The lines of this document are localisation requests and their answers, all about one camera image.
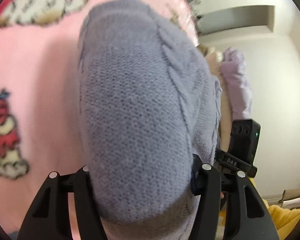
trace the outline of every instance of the gray knitted sweater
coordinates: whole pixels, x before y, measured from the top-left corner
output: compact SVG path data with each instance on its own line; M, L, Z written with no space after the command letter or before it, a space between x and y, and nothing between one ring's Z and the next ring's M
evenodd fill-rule
M93 8L80 33L80 123L112 239L187 239L193 153L212 163L220 86L186 34L149 6Z

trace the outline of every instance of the cable knit pattern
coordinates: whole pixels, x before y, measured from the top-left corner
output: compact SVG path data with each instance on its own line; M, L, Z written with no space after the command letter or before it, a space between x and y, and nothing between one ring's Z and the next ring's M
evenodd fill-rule
M79 49L82 140L108 237L187 239L198 205L192 154L211 162L218 128L219 88L205 59L135 0L93 8Z

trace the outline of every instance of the pink fabric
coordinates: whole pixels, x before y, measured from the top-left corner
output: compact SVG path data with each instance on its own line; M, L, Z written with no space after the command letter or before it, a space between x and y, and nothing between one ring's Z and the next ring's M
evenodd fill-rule
M63 0L65 14L54 19L56 11L40 21L38 14L47 10L48 2L62 0L35 0L41 2L39 5L25 0L23 10L27 6L29 12L38 6L33 17L26 13L15 17L11 13L15 9L13 1L17 3L5 0L0 6L0 91L5 88L10 93L5 99L6 120L13 122L4 135L16 129L14 135L20 143L15 140L10 150L18 150L20 160L26 160L30 170L16 180L0 177L0 224L8 233L20 228L35 194L51 171L61 175L73 173L85 164L74 108L78 98L74 81L77 40L89 10L108 0L88 0L75 8ZM180 25L194 45L198 44L185 0L142 1ZM74 221L75 214L71 212L70 216ZM77 232L74 239L79 239Z
M253 95L245 74L243 54L228 48L224 52L224 62L220 69L227 82L233 120L252 118Z

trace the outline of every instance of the pink blanket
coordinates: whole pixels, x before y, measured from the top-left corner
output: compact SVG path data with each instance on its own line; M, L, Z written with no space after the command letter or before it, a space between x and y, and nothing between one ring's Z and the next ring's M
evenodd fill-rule
M8 233L20 228L51 171L72 173L85 164L73 107L77 39L89 10L105 1L0 5L0 224ZM142 1L198 44L185 0Z

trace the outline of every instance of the purple sleeve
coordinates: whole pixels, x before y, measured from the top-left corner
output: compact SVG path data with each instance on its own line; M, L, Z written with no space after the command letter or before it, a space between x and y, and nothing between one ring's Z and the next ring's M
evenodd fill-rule
M243 54L228 48L220 68L228 86L233 120L252 118L252 89L245 74Z

